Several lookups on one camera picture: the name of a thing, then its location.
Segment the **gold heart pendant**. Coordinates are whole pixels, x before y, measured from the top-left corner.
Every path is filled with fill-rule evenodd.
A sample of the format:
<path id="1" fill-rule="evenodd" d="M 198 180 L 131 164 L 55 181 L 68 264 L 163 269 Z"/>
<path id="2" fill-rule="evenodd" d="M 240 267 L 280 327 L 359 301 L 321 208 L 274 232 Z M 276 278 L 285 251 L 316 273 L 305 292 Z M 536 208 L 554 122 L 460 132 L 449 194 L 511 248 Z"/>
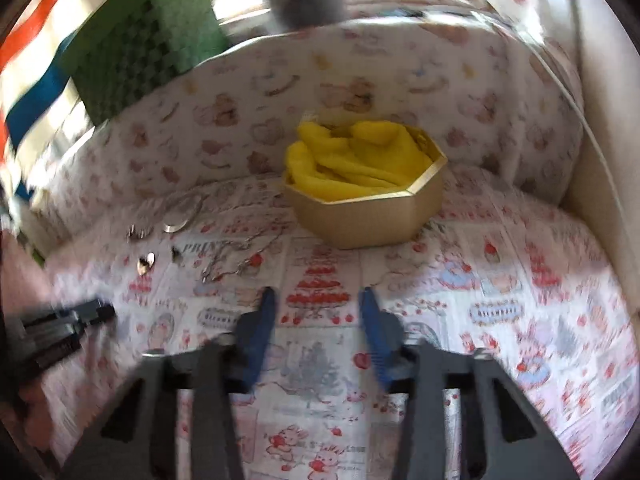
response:
<path id="1" fill-rule="evenodd" d="M 137 261 L 137 272 L 140 278 L 148 274 L 155 264 L 154 252 L 148 252 L 146 255 L 141 256 Z"/>

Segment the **small dark earring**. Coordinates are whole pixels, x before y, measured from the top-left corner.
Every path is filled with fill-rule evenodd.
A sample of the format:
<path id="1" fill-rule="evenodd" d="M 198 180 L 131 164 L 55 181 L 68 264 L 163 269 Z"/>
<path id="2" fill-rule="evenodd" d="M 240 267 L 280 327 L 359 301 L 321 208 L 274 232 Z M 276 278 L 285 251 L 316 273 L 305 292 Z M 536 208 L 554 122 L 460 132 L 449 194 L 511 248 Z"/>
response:
<path id="1" fill-rule="evenodd" d="M 180 252 L 180 250 L 176 246 L 172 246 L 170 250 L 171 250 L 171 261 L 173 263 L 180 263 L 183 259 L 182 252 Z"/>

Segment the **gold octagonal jewelry box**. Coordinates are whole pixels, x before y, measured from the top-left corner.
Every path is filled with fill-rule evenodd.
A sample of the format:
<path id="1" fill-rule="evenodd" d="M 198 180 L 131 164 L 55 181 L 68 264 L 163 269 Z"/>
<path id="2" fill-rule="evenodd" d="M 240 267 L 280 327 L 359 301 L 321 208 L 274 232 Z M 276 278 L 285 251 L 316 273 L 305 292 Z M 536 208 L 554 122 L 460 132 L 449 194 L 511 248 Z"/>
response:
<path id="1" fill-rule="evenodd" d="M 411 126 L 407 130 L 432 160 L 412 185 L 395 193 L 328 203 L 296 190 L 285 176 L 284 194 L 298 223 L 338 249 L 399 244 L 416 235 L 442 208 L 448 159 L 424 130 Z"/>

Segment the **striped flag cloth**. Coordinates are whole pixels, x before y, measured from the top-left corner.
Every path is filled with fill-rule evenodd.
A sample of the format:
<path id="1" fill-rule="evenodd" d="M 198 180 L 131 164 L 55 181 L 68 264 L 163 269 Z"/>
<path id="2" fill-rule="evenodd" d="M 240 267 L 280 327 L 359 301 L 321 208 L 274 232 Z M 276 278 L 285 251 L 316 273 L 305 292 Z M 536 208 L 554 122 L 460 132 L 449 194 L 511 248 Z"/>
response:
<path id="1" fill-rule="evenodd" d="M 79 94 L 61 66 L 75 32 L 106 0 L 27 0 L 1 43 L 1 186 L 29 200 L 28 175 Z"/>

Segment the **yellow cloth in box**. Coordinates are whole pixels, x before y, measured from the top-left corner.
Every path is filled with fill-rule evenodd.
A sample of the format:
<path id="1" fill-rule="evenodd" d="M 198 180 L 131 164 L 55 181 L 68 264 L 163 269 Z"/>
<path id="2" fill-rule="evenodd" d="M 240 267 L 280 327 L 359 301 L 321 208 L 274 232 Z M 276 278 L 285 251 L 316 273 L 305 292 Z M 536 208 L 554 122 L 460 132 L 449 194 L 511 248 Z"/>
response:
<path id="1" fill-rule="evenodd" d="M 433 165 L 398 122 L 365 120 L 345 129 L 301 122 L 297 134 L 285 153 L 288 178 L 324 202 L 403 191 Z"/>

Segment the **baby bear print sheet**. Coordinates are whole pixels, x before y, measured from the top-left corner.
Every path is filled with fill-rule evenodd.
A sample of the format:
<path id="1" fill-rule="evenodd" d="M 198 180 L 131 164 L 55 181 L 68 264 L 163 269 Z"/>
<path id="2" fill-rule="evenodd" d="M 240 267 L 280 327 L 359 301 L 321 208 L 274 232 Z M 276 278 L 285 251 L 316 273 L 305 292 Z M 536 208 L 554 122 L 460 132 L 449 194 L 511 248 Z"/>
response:
<path id="1" fill-rule="evenodd" d="M 556 203 L 582 144 L 581 102 L 564 55 L 472 6 L 255 37 L 85 134 L 32 212 L 61 243 L 117 207 L 281 172 L 307 114 L 420 127 L 452 162 Z"/>

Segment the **green checkered tissue box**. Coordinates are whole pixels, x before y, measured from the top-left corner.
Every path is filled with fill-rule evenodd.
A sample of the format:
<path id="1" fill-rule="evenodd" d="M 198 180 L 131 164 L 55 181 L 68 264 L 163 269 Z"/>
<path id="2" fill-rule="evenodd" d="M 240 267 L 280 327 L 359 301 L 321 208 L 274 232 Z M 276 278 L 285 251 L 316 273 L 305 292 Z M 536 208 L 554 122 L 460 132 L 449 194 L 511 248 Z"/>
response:
<path id="1" fill-rule="evenodd" d="M 212 0 L 106 0 L 61 66 L 98 126 L 228 47 Z"/>

